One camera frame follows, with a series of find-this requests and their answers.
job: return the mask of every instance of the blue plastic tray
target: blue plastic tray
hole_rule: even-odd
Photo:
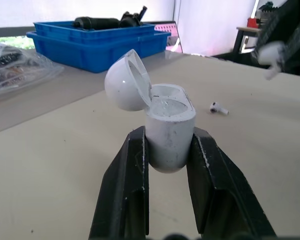
[[[141,58],[163,52],[169,32],[155,31],[147,36],[124,39],[120,42],[86,45],[28,32],[38,53],[54,62],[84,69],[93,73],[108,70],[125,53],[134,49]]]
[[[36,34],[81,44],[103,44],[120,41],[123,38],[146,36],[155,31],[155,25],[144,24],[105,30],[84,30],[72,26],[73,21],[35,22]]]

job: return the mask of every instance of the open case lid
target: open case lid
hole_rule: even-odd
[[[140,111],[151,105],[150,77],[134,49],[109,68],[104,89],[107,97],[122,110]]]

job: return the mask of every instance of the white backdrop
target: white backdrop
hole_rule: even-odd
[[[121,18],[148,8],[143,21],[172,21],[175,0],[0,0],[0,28],[33,22],[71,21],[76,17]]]
[[[247,26],[256,0],[180,0],[178,31],[183,52],[212,56],[230,52],[237,27]]]

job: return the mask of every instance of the plastic bag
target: plastic bag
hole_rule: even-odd
[[[63,69],[35,51],[0,43],[0,96],[52,79]]]

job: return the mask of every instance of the white earbud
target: white earbud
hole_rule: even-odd
[[[210,105],[210,112],[211,113],[222,113],[224,115],[228,115],[229,114],[229,111],[225,108],[223,108],[219,103],[217,102],[213,102],[211,105]]]

